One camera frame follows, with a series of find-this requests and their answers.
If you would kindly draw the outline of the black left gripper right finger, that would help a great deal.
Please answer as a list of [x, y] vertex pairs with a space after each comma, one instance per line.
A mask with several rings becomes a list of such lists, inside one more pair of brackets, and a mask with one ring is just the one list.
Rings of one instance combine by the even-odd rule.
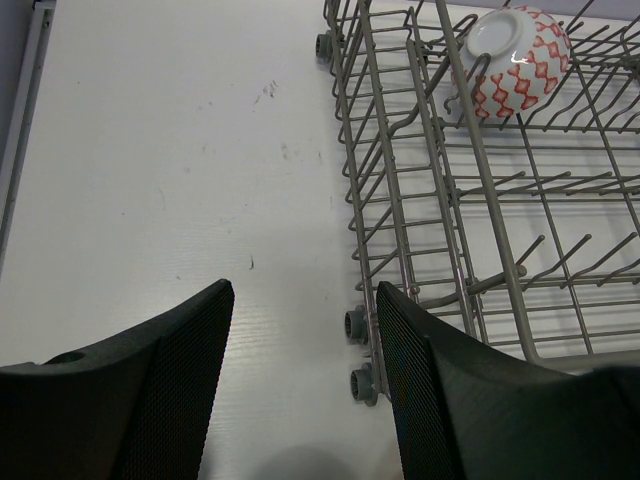
[[377, 318], [407, 479], [635, 479], [639, 371], [571, 375], [504, 354], [393, 285]]

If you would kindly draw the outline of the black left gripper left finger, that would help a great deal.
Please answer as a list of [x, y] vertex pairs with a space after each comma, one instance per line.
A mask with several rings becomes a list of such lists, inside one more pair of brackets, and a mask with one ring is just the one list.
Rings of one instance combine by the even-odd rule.
[[1, 370], [5, 479], [194, 479], [229, 336], [221, 279], [97, 343]]

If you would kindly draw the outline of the white bowl red diamond pattern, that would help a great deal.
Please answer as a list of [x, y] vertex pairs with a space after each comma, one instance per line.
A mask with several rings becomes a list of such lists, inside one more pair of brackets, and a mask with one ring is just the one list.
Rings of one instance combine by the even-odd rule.
[[559, 86], [571, 42], [545, 11], [505, 6], [473, 24], [459, 55], [475, 116], [504, 119], [541, 104]]

